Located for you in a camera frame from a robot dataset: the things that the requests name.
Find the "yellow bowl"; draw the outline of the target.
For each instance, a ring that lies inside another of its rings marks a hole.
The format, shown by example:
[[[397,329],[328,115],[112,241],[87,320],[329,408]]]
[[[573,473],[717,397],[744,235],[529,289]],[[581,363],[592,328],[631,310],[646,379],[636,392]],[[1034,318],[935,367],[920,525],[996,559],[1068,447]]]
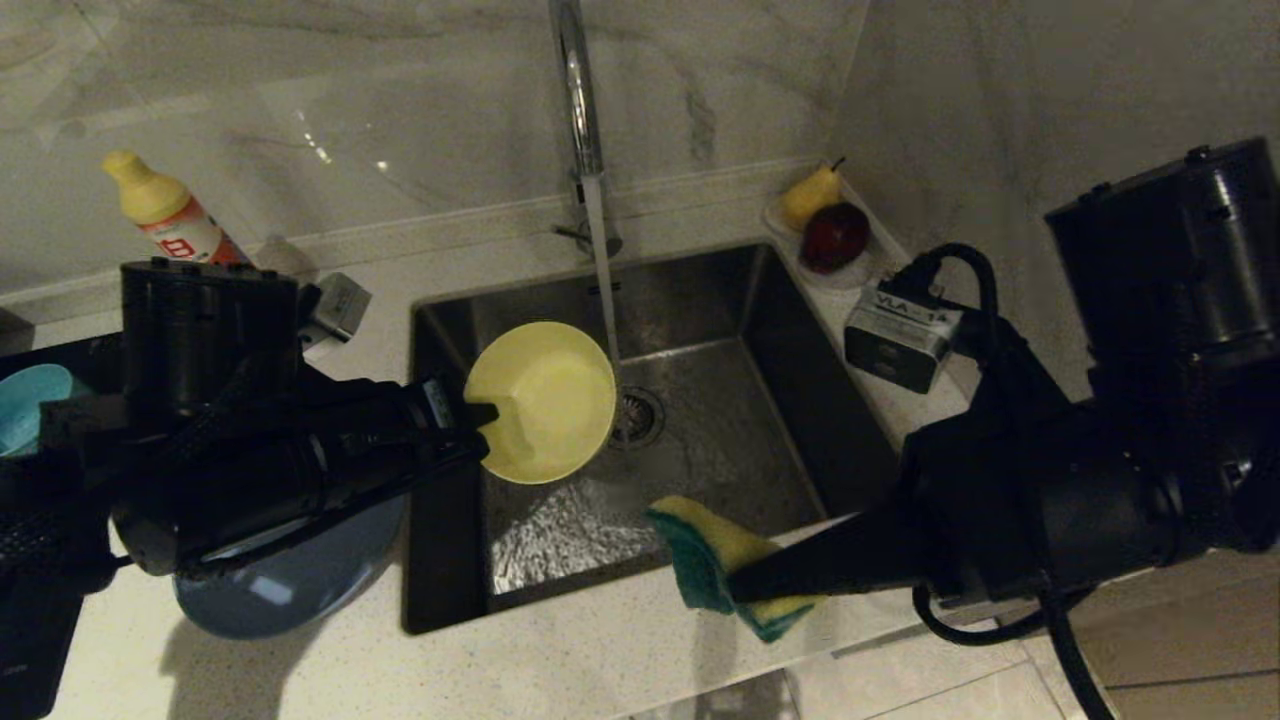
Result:
[[[489,343],[468,372],[463,397],[498,416],[479,427],[486,471],[544,486],[585,468],[605,446],[618,402],[611,360],[584,331],[531,322]]]

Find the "yellow green sponge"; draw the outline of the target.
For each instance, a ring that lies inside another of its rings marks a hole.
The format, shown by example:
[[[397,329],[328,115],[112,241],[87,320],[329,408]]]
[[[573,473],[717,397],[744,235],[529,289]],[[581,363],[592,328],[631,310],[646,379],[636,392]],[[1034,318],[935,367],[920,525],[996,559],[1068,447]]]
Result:
[[[736,616],[758,639],[771,644],[826,601],[817,594],[755,602],[736,600],[730,591],[730,577],[778,553],[780,544],[682,496],[657,500],[645,515],[671,551],[676,584],[689,609]]]

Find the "grey blue plate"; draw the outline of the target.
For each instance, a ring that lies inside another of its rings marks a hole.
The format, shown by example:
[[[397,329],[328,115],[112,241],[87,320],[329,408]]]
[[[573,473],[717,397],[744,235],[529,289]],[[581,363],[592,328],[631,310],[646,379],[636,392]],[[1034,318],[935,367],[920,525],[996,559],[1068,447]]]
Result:
[[[408,500],[389,500],[302,544],[230,574],[177,578],[175,600],[204,632],[259,641],[319,623],[384,571]]]

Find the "orange label dish soap bottle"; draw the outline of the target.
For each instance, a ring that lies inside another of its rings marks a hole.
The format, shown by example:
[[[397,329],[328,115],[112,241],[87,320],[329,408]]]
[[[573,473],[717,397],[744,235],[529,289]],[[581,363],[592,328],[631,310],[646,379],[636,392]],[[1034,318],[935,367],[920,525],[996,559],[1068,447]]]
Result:
[[[116,183],[120,210],[170,259],[221,266],[251,260],[180,181],[154,170],[132,151],[116,150],[102,160]]]

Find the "teal bowl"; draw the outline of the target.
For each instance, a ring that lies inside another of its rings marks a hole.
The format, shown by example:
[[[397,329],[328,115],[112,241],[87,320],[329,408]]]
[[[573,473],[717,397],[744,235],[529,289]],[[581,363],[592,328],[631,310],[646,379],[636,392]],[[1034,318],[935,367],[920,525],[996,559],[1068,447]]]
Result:
[[[68,400],[79,387],[76,377],[56,364],[29,366],[0,380],[0,457],[33,452],[42,405]]]

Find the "stainless steel sink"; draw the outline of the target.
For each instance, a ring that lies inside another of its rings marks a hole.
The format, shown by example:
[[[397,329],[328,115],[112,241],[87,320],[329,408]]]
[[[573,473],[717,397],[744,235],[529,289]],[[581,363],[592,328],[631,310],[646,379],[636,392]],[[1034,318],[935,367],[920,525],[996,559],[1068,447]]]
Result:
[[[666,565],[645,519],[668,495],[778,536],[877,503],[899,456],[829,332],[768,245],[612,274],[620,388],[666,427],[518,486],[480,466],[413,493],[402,626],[425,634]]]

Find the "round metal drain strainer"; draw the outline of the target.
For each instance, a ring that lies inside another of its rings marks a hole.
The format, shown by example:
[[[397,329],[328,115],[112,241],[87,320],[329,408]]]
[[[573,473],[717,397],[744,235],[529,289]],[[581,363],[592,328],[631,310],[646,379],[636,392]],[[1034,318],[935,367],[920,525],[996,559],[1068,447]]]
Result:
[[[657,442],[666,427],[666,409],[660,398],[639,386],[620,389],[617,414],[611,430],[612,448],[644,448]]]

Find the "running water stream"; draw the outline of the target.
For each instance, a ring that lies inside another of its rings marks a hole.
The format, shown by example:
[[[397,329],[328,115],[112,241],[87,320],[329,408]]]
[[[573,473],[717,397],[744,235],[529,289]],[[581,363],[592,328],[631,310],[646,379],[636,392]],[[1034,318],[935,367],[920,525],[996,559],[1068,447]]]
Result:
[[[607,352],[612,366],[617,370],[620,366],[620,337],[616,323],[613,278],[608,251],[609,234],[605,222],[603,178],[600,176],[585,176],[581,178],[581,184],[591,240],[591,255],[600,291]]]

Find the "small white dish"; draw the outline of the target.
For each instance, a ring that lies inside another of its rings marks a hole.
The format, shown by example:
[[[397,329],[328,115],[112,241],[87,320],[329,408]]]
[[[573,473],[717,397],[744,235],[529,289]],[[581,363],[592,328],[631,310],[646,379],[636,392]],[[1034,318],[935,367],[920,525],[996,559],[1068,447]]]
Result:
[[[820,292],[844,293],[860,290],[868,283],[876,284],[896,272],[902,264],[893,247],[882,242],[879,227],[870,218],[867,249],[852,263],[829,274],[817,273],[803,264],[800,260],[803,233],[792,231],[783,223],[778,199],[771,199],[765,202],[762,220],[794,260],[803,281]]]

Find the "dark red apple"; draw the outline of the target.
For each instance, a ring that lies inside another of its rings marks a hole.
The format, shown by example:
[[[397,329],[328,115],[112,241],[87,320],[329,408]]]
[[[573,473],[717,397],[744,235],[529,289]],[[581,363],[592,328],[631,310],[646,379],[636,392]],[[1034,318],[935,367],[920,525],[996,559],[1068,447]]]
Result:
[[[870,243],[870,219],[851,202],[822,208],[806,223],[799,259],[803,266],[828,275],[856,261]]]

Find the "chrome faucet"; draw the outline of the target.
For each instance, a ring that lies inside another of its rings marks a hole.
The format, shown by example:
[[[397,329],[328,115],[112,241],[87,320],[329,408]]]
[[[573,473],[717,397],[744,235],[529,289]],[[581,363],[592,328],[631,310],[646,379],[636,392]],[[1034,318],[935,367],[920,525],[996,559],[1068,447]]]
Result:
[[[604,155],[596,114],[590,53],[580,0],[547,0],[553,47],[570,127],[570,151],[575,201],[581,210],[581,228],[566,231],[584,252],[593,255],[586,182],[603,182]]]

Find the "yellow pear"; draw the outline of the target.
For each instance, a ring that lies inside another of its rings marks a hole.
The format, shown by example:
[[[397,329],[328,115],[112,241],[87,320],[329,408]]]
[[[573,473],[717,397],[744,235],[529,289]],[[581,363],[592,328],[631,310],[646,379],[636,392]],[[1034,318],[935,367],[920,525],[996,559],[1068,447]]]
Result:
[[[780,197],[780,219],[790,231],[804,232],[808,222],[822,209],[838,204],[842,199],[842,179],[838,173],[846,158],[831,164],[820,164]]]

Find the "black glass cooktop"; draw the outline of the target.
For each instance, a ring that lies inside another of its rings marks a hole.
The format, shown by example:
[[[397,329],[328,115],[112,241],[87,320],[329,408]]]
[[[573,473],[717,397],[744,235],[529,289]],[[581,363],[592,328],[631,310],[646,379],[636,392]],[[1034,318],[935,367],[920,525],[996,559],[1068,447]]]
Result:
[[[93,495],[120,465],[122,337],[0,359],[0,378],[38,364],[65,368],[88,392],[38,413],[32,454],[0,457],[0,720],[52,711],[84,598],[129,565]]]

